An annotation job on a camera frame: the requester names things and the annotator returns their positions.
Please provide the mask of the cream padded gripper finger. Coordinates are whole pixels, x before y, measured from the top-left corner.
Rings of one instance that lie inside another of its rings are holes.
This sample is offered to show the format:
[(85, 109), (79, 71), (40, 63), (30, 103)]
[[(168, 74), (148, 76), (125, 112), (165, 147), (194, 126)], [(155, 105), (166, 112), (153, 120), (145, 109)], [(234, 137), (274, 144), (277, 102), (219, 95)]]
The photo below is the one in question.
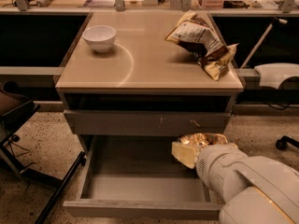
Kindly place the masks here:
[(205, 145), (192, 145), (173, 142), (171, 153), (180, 163), (190, 169), (193, 169), (198, 160), (199, 153), (205, 147)]

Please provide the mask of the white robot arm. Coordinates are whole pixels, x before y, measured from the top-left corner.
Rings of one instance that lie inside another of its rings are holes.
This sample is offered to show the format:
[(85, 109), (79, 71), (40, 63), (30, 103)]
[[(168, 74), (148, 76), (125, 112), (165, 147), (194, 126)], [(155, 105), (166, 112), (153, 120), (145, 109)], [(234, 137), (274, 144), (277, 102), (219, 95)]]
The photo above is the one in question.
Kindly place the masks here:
[(232, 144), (174, 142), (172, 155), (224, 201), (220, 224), (299, 224), (299, 173), (290, 166)]

